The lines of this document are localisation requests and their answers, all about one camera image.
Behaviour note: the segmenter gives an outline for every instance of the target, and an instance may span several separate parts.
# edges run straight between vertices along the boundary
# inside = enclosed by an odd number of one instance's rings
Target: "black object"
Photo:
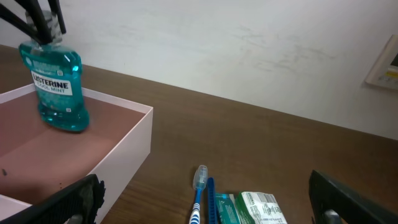
[[[37,0],[15,0],[21,5],[27,13],[31,16],[33,23],[37,30],[29,27],[22,19],[17,17],[14,13],[12,13],[5,6],[0,4],[0,18],[9,22],[16,28],[23,31],[25,34],[30,36],[39,44],[49,44],[52,42],[51,31],[47,27],[47,23],[44,19],[44,15],[42,9],[40,8]],[[49,0],[49,5],[51,11],[55,13],[58,17],[58,22],[60,24],[61,33],[65,34],[67,32],[65,23],[63,21],[61,7],[59,0]]]
[[[104,194],[104,182],[91,174],[0,224],[64,224],[68,219],[68,223],[92,224]]]
[[[315,170],[309,193],[316,224],[342,223],[340,217],[347,223],[398,223],[396,214]]]

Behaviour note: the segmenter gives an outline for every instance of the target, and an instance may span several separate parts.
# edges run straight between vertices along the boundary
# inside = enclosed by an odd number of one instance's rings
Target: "blue toothbrush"
[[[217,205],[216,205],[216,184],[214,178],[207,179],[207,207],[208,207],[208,223],[217,224]]]
[[[200,165],[195,176],[193,177],[193,188],[197,191],[197,196],[195,197],[195,203],[193,204],[193,210],[191,218],[189,219],[189,224],[199,224],[200,223],[200,198],[201,193],[206,187],[207,183],[207,167]]]

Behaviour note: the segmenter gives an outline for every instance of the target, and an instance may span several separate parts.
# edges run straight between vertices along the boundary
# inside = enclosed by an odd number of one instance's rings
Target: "brown table surface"
[[[200,164],[217,192],[274,194],[288,223],[311,223],[313,169],[398,213],[398,141],[90,66],[82,79],[154,107],[151,153],[103,223],[187,223]],[[0,46],[0,92],[30,82]]]

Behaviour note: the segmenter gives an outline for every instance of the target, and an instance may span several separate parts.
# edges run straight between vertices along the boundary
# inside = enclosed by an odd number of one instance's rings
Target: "open box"
[[[105,183],[100,223],[150,153],[153,108],[83,89],[90,125],[45,124],[34,85],[0,95],[0,220],[96,174]]]

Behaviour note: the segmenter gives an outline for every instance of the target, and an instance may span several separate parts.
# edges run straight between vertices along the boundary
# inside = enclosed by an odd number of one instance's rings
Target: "blue mouthwash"
[[[62,34],[57,15],[42,11],[51,32],[52,41],[39,44],[35,40],[21,43],[19,52],[29,68],[37,96],[39,113],[43,121],[67,131],[82,131],[89,123],[81,92],[80,56],[60,45]],[[27,13],[27,23],[34,30],[34,22]]]

